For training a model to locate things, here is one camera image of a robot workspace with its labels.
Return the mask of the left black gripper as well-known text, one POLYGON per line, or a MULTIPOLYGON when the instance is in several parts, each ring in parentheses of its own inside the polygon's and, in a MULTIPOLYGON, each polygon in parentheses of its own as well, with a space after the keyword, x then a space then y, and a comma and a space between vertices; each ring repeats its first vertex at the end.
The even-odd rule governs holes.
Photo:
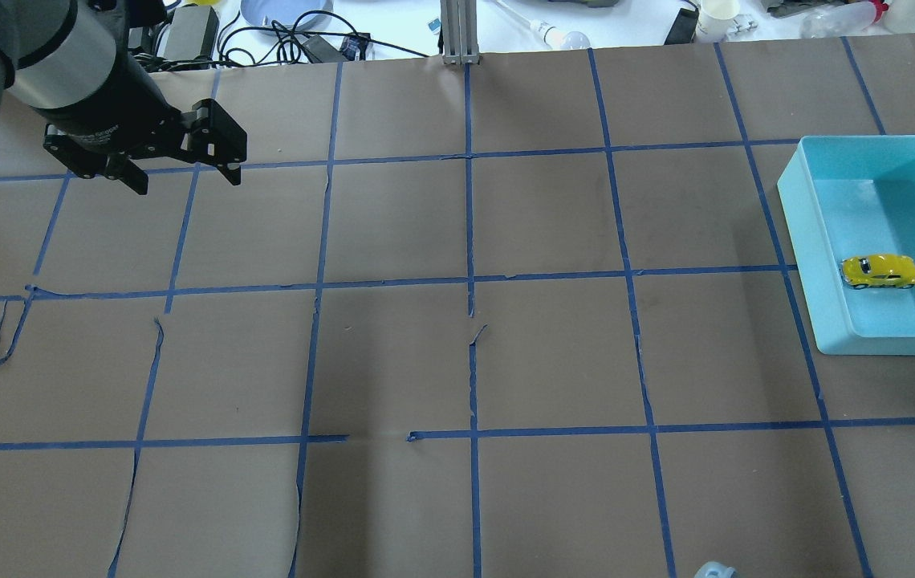
POLYGON ((75 174, 102 173, 146 195, 149 176, 132 160, 171 157, 215 168, 232 186, 242 183, 245 129, 215 99, 181 113, 127 51, 117 52, 94 94, 40 114, 47 121, 44 150, 75 174))

